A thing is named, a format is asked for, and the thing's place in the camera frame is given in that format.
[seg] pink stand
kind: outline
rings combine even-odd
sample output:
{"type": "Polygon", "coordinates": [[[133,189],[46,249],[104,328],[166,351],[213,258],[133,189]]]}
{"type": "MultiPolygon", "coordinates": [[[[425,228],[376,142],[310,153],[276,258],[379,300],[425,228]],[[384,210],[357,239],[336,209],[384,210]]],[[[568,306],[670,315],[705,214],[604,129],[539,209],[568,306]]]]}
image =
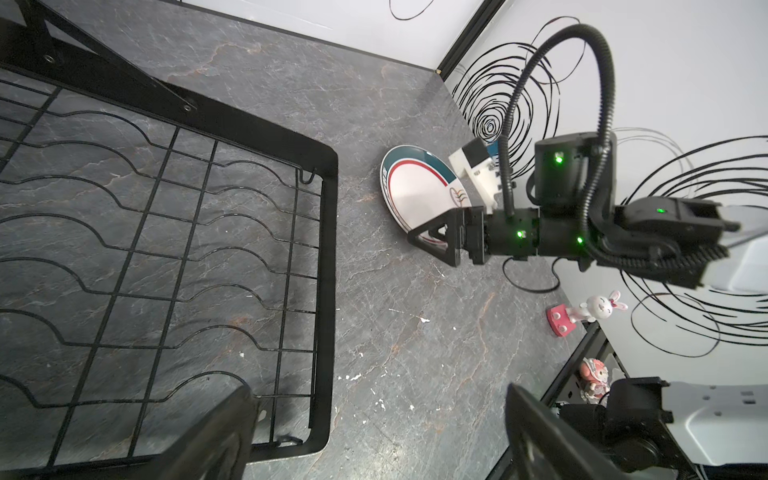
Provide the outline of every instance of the pink stand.
{"type": "Polygon", "coordinates": [[[547,320],[552,331],[557,336],[566,336],[576,328],[576,323],[571,323],[565,312],[565,305],[553,306],[547,309],[547,320]]]}

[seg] red stripe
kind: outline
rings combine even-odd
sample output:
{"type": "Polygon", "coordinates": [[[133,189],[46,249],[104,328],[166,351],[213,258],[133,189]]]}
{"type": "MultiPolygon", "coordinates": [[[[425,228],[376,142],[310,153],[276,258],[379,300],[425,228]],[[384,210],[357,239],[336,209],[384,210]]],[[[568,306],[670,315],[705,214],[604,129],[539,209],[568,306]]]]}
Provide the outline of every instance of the red stripe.
{"type": "MultiPolygon", "coordinates": [[[[386,187],[387,187],[387,191],[388,191],[387,193],[389,194],[389,199],[392,201],[392,208],[393,208],[393,209],[395,209],[395,212],[397,212],[397,214],[398,214],[398,215],[400,216],[400,218],[402,219],[402,222],[403,222],[403,223],[404,223],[404,224],[405,224],[405,225],[406,225],[406,226],[409,228],[409,230],[412,230],[411,226],[410,226],[410,225],[408,225],[408,222],[406,222],[406,219],[402,218],[402,215],[401,215],[401,214],[400,214],[400,212],[397,210],[397,206],[395,205],[395,199],[394,199],[394,198],[392,198],[392,173],[395,171],[395,169],[396,169],[397,167],[399,167],[400,165],[405,165],[405,164],[413,164],[413,165],[418,165],[419,167],[423,167],[423,168],[425,168],[426,170],[429,170],[429,171],[431,171],[431,172],[432,172],[432,174],[433,174],[433,175],[435,175],[435,176],[436,176],[436,177],[437,177],[437,178],[438,178],[438,179],[439,179],[439,180],[442,182],[442,184],[443,184],[444,186],[446,186],[446,187],[448,186],[448,182],[446,182],[446,181],[445,181],[445,178],[443,178],[443,177],[442,177],[442,176],[441,176],[439,173],[437,173],[437,171],[435,171],[435,170],[434,170],[432,167],[430,167],[429,165],[427,165],[427,164],[425,164],[425,163],[423,163],[423,162],[420,162],[420,161],[415,161],[415,160],[400,160],[400,161],[398,161],[397,163],[395,163],[395,164],[392,166],[392,168],[390,168],[390,169],[389,169],[389,172],[388,172],[388,174],[387,174],[386,187]]],[[[423,240],[426,240],[427,242],[430,242],[430,243],[436,243],[436,244],[438,244],[438,245],[442,245],[442,244],[445,244],[445,242],[443,242],[443,241],[441,241],[441,240],[433,240],[431,237],[427,237],[427,238],[424,238],[424,237],[422,237],[422,239],[423,239],[423,240]]]]}

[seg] teal stripe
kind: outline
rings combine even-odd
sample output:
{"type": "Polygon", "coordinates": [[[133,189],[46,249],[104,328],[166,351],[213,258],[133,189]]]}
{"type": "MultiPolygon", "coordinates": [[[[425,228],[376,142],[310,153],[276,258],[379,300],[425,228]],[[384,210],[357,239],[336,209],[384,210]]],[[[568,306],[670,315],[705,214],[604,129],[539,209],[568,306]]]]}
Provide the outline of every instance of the teal stripe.
{"type": "Polygon", "coordinates": [[[435,171],[441,174],[442,177],[445,178],[445,181],[449,184],[456,180],[456,176],[453,174],[448,165],[442,163],[439,158],[430,154],[428,151],[419,147],[413,147],[411,145],[401,145],[400,147],[393,148],[392,151],[390,151],[386,157],[384,157],[384,170],[387,172],[387,174],[389,174],[389,169],[392,168],[392,165],[395,164],[396,161],[406,158],[422,161],[430,167],[434,168],[435,171]]]}

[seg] gray stone surface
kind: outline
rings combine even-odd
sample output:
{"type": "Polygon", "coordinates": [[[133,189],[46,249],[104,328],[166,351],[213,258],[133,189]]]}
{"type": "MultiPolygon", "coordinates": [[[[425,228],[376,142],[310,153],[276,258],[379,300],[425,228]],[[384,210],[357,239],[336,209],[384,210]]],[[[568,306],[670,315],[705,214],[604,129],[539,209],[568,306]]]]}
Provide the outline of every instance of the gray stone surface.
{"type": "MultiPolygon", "coordinates": [[[[506,446],[505,387],[517,382],[541,395],[582,331],[558,339],[548,328],[543,310],[564,300],[561,293],[536,296],[515,290],[502,276],[499,258],[485,266],[473,266],[465,258],[463,265],[452,269],[409,246],[389,215],[378,180],[379,163],[388,149],[417,144],[447,158],[471,138],[439,77],[155,0],[49,0],[48,4],[145,71],[299,131],[339,154],[336,380],[329,444],[317,455],[251,465],[246,478],[484,478],[506,446]]],[[[0,5],[3,16],[13,15],[12,2],[2,0],[0,5]]],[[[123,115],[158,144],[167,145],[173,134],[169,125],[68,92],[51,107],[61,113],[84,108],[123,115]]],[[[2,128],[3,136],[15,135],[8,125],[2,128]]],[[[147,146],[124,122],[104,116],[79,115],[65,121],[46,115],[28,141],[86,139],[94,131],[97,141],[108,142],[129,157],[139,172],[157,174],[164,152],[147,146]]],[[[211,145],[182,132],[176,147],[206,157],[211,145]]],[[[220,161],[245,157],[250,158],[231,147],[217,151],[220,161]]],[[[163,178],[199,187],[204,166],[175,154],[163,178]]],[[[290,169],[274,167],[291,182],[290,169]]],[[[123,205],[137,209],[146,204],[154,183],[136,175],[114,154],[68,146],[20,148],[0,180],[52,170],[106,185],[123,205]]],[[[281,205],[290,206],[293,199],[293,191],[274,177],[243,165],[213,168],[208,190],[235,184],[258,186],[281,205]]],[[[316,214],[316,197],[300,196],[299,210],[316,214]]],[[[197,197],[195,190],[162,183],[151,210],[188,219],[197,197]]],[[[88,222],[106,244],[118,247],[130,246],[141,216],[117,209],[95,187],[66,180],[0,184],[0,199],[0,219],[30,211],[68,214],[88,222]]],[[[258,196],[206,194],[200,218],[208,221],[224,211],[260,215],[277,237],[290,235],[290,222],[258,196]]],[[[298,228],[301,240],[312,243],[316,238],[311,220],[300,222],[298,228]]],[[[150,216],[137,248],[180,256],[188,234],[189,223],[150,216]]],[[[0,257],[44,257],[76,266],[93,290],[114,288],[125,260],[124,251],[103,248],[92,233],[69,220],[0,223],[0,238],[0,257]]],[[[199,258],[229,244],[261,252],[273,270],[286,266],[284,244],[268,237],[260,226],[233,218],[198,227],[190,256],[199,258]]],[[[314,250],[297,247],[294,262],[294,271],[312,275],[314,250]]],[[[92,342],[106,297],[82,292],[55,267],[30,265],[0,263],[0,308],[32,311],[51,320],[67,341],[92,342]]],[[[177,270],[178,260],[137,253],[121,291],[169,296],[177,270]]],[[[514,265],[510,271],[520,283],[533,287],[551,281],[548,265],[539,259],[514,265]]],[[[257,291],[268,306],[282,301],[284,276],[232,251],[188,263],[180,298],[189,299],[205,286],[233,279],[257,291]]],[[[314,288],[311,280],[297,280],[290,305],[311,309],[314,288]]],[[[198,301],[179,303],[166,344],[177,344],[202,326],[228,323],[252,331],[266,346],[275,346],[279,318],[254,306],[254,300],[243,291],[222,289],[198,301]]],[[[166,312],[164,301],[121,298],[102,341],[156,345],[166,312]]],[[[295,315],[289,321],[286,346],[310,348],[312,319],[295,315]]],[[[0,314],[0,338],[4,346],[0,374],[22,379],[41,402],[69,401],[87,350],[61,345],[50,329],[16,314],[0,314]]],[[[81,399],[141,398],[153,360],[152,350],[99,349],[81,399]]],[[[269,392],[274,362],[274,355],[257,351],[241,336],[211,335],[197,345],[193,341],[163,353],[151,398],[162,398],[206,369],[236,372],[255,392],[269,392]]],[[[306,391],[311,370],[306,357],[286,354],[283,368],[290,372],[281,379],[281,390],[306,391]]],[[[167,446],[235,384],[210,376],[150,407],[136,454],[167,446]]],[[[33,466],[46,458],[64,409],[31,409],[17,390],[3,382],[0,396],[0,452],[8,452],[0,461],[4,468],[33,466]],[[22,443],[14,443],[19,438],[22,443]]],[[[297,399],[279,407],[277,432],[306,436],[308,406],[305,399],[297,399]]],[[[126,455],[137,414],[138,406],[78,407],[58,461],[126,455]]],[[[257,441],[263,441],[264,430],[257,429],[257,441]]]]}

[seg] black bracket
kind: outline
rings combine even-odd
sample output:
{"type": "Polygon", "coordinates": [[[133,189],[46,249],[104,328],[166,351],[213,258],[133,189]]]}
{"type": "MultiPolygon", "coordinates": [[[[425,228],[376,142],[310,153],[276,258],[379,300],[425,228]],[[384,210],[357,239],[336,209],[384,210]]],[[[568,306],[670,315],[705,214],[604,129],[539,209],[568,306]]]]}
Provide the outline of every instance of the black bracket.
{"type": "Polygon", "coordinates": [[[469,258],[475,265],[482,265],[488,260],[483,207],[447,210],[409,231],[408,243],[450,266],[458,266],[461,263],[462,249],[464,249],[469,252],[469,258]],[[442,245],[430,243],[421,237],[422,233],[428,233],[430,237],[444,243],[442,245]]]}
{"type": "Polygon", "coordinates": [[[166,87],[157,79],[147,75],[128,60],[122,58],[116,51],[99,42],[99,40],[75,26],[69,20],[61,16],[61,14],[41,3],[39,0],[16,0],[16,4],[22,11],[22,16],[24,17],[27,26],[35,33],[33,37],[35,51],[52,68],[61,67],[66,62],[66,57],[55,48],[53,37],[51,37],[51,33],[48,31],[48,26],[45,22],[50,22],[51,25],[60,29],[74,40],[77,40],[84,46],[90,48],[96,55],[99,55],[104,60],[108,61],[113,67],[117,68],[123,74],[128,75],[136,82],[145,87],[163,91],[167,96],[167,99],[175,103],[183,111],[192,112],[196,110],[193,102],[182,98],[179,94],[166,87]]]}

